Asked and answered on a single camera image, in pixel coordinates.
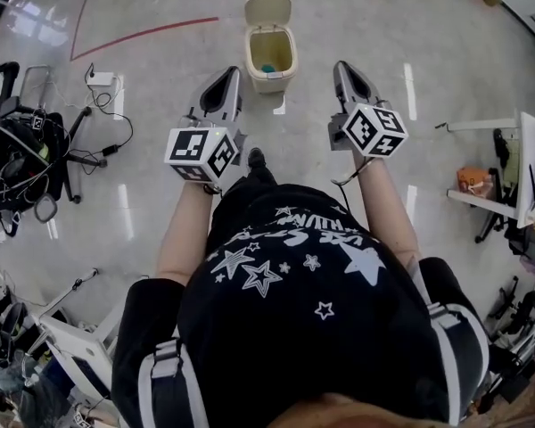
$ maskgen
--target foot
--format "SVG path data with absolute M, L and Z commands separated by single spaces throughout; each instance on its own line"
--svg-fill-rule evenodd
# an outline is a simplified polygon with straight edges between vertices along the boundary
M 248 166 L 250 169 L 264 168 L 266 166 L 264 153 L 257 147 L 254 147 L 248 154 Z

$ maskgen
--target black t-shirt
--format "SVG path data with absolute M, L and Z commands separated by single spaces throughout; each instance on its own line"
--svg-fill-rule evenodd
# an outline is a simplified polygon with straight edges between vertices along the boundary
M 338 202 L 296 185 L 266 188 L 244 207 L 225 199 L 207 247 L 185 289 L 147 280 L 129 291 L 112 397 L 132 427 L 140 426 L 140 362 L 176 324 L 210 426 L 266 426 L 326 392 L 447 419 L 423 298 L 394 255 Z M 420 267 L 433 301 L 473 311 L 443 260 Z

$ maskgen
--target orange object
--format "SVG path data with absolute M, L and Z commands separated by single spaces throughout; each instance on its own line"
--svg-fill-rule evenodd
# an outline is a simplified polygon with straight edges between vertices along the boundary
M 493 180 L 486 169 L 463 167 L 457 171 L 457 185 L 460 192 L 488 198 L 493 190 Z

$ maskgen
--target power strip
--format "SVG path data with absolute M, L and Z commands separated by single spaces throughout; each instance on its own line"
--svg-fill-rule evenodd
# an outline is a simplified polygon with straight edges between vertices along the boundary
M 87 76 L 89 86 L 110 86 L 113 82 L 113 73 L 96 72 L 93 77 Z

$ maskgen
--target trash can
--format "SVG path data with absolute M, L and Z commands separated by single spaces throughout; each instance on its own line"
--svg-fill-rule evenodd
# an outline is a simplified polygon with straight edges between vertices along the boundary
M 291 0 L 246 1 L 246 68 L 260 94 L 283 92 L 297 72 L 291 15 Z

